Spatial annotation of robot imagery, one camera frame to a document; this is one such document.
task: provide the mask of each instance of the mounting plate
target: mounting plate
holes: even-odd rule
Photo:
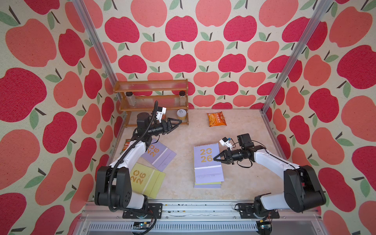
[[[237,209],[240,213],[240,217],[242,219],[257,219],[257,217],[252,211],[253,211],[253,204],[252,203],[242,203],[238,205],[239,209]],[[279,219],[279,213],[278,210],[273,210],[270,212],[270,218],[271,219]]]
[[[148,210],[152,211],[153,214],[157,217],[157,219],[161,218],[162,215],[162,203],[149,203]],[[123,219],[151,219],[151,215],[145,215],[141,213],[135,213],[135,212],[129,212],[124,211],[123,212]]]

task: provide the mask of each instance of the purple calendar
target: purple calendar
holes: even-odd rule
[[[159,171],[163,171],[175,156],[175,152],[160,142],[151,144],[146,152],[141,155],[141,157],[151,163]]]
[[[194,175],[196,184],[224,181],[222,163],[213,160],[218,154],[218,143],[194,147]]]

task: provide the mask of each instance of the apple pattern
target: apple pattern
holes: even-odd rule
[[[83,3],[103,28],[102,4]],[[4,0],[0,27],[0,234],[71,235],[125,113],[72,1]]]
[[[295,76],[292,69],[270,106],[270,126],[286,158],[318,174],[327,202],[317,210],[331,235],[376,232],[370,219],[376,203],[376,4],[371,3],[333,1],[298,56]],[[306,1],[299,12],[314,5]],[[308,18],[287,24],[283,50],[294,46],[302,31],[293,28]],[[270,72],[278,72],[276,59]]]

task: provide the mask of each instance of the black cable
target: black cable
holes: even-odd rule
[[[251,162],[251,166],[250,167],[245,167],[245,166],[239,165],[239,161],[237,161],[236,163],[238,164],[238,166],[240,166],[242,168],[251,168],[253,166],[253,163],[252,163],[251,159],[248,158],[248,160]]]
[[[158,135],[158,140],[155,141],[154,143],[151,143],[151,144],[155,144],[155,143],[157,143],[157,142],[159,141],[159,138],[160,138],[160,135]]]
[[[134,142],[124,153],[123,155],[120,157],[120,159],[116,162],[116,164],[114,165],[114,167],[112,168],[111,170],[111,174],[109,176],[109,179],[108,179],[108,185],[107,185],[107,203],[108,203],[108,208],[110,209],[110,211],[112,212],[115,212],[115,211],[118,211],[120,208],[117,207],[117,208],[114,208],[112,206],[112,198],[111,198],[111,190],[112,190],[112,182],[114,181],[114,178],[115,178],[115,173],[116,173],[116,170],[118,168],[118,166],[120,164],[122,164],[124,161],[123,159],[125,158],[125,156],[129,153],[129,151],[131,149],[133,149],[136,144],[138,142],[140,142],[140,140],[146,135],[147,131],[150,129],[150,126],[152,124],[152,121],[154,120],[156,114],[157,114],[157,109],[158,109],[158,101],[156,100],[155,103],[154,103],[154,112],[152,114],[152,119],[148,125],[148,127],[146,128],[146,130],[144,131],[144,133],[139,137],[138,140],[136,140],[136,142]]]

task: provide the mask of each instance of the small book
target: small book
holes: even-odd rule
[[[130,172],[132,190],[156,198],[166,173],[136,163]]]
[[[194,147],[194,175],[196,184],[224,181],[221,162],[213,160],[218,154],[218,143]]]
[[[151,144],[146,152],[141,155],[141,157],[147,160],[159,171],[163,171],[175,156],[175,152],[160,142]]]

